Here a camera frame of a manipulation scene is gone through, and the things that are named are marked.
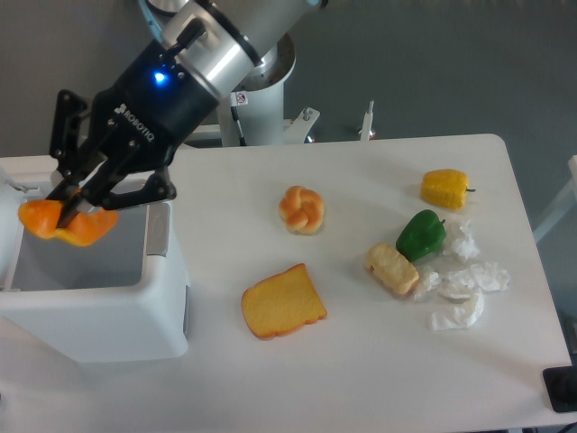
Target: robotiq logo text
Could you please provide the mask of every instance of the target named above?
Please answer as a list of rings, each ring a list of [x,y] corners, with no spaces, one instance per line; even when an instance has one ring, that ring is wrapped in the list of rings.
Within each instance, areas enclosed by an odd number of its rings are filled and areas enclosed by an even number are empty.
[[[128,122],[133,124],[136,128],[136,131],[139,131],[142,135],[144,135],[146,140],[148,140],[148,143],[151,143],[154,140],[154,134],[151,133],[151,130],[144,126],[138,117],[133,115],[130,110],[126,109],[126,104],[121,104],[119,107],[114,109],[114,112],[118,115],[123,115],[124,118],[128,120]]]

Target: fake food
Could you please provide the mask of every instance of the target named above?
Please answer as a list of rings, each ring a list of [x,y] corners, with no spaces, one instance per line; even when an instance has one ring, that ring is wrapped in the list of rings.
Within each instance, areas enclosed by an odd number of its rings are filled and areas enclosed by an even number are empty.
[[[415,266],[389,244],[374,245],[365,255],[364,266],[396,295],[406,295],[418,282]]]
[[[57,200],[32,200],[18,209],[20,221],[32,234],[42,238],[57,237],[75,246],[90,246],[114,227],[118,220],[115,210],[100,209],[91,214],[78,214],[66,228],[56,228],[62,210]]]
[[[427,254],[438,250],[447,233],[444,220],[430,209],[422,210],[411,218],[397,239],[397,250],[414,262]]]
[[[291,232],[313,235],[323,224],[325,202],[312,189],[290,187],[279,203],[279,213]]]
[[[283,336],[326,317],[304,263],[250,287],[241,304],[246,324],[262,339]]]
[[[459,210],[465,206],[469,189],[466,173],[453,169],[433,170],[425,173],[421,184],[421,198],[435,206]]]

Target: green bell pepper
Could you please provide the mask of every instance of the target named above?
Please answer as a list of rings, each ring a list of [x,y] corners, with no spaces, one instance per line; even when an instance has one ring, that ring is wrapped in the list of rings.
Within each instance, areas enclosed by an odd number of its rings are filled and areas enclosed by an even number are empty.
[[[440,221],[432,210],[422,210],[413,216],[401,232],[397,239],[397,251],[414,262],[438,250],[447,236],[443,223],[444,220]]]

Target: sticker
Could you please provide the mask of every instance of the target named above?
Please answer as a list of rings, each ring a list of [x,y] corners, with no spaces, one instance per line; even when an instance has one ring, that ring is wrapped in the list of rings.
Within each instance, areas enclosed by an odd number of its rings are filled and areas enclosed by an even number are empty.
[[[246,106],[249,103],[249,97],[246,92],[231,93],[231,106]]]

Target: white table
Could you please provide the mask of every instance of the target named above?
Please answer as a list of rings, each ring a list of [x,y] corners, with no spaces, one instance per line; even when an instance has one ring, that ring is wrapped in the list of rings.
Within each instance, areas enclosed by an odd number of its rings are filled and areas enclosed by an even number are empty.
[[[46,157],[4,159],[11,172]],[[393,298],[362,267],[416,212],[425,171],[466,171],[483,257],[512,277],[468,330],[426,329],[434,302]],[[450,432],[564,424],[541,372],[570,364],[504,143],[494,135],[179,151],[179,239],[193,279],[190,348],[179,359],[75,364],[0,322],[0,430]],[[318,235],[290,234],[285,188],[326,202]],[[437,209],[441,216],[449,211]],[[307,264],[328,317],[261,341],[243,291]]]

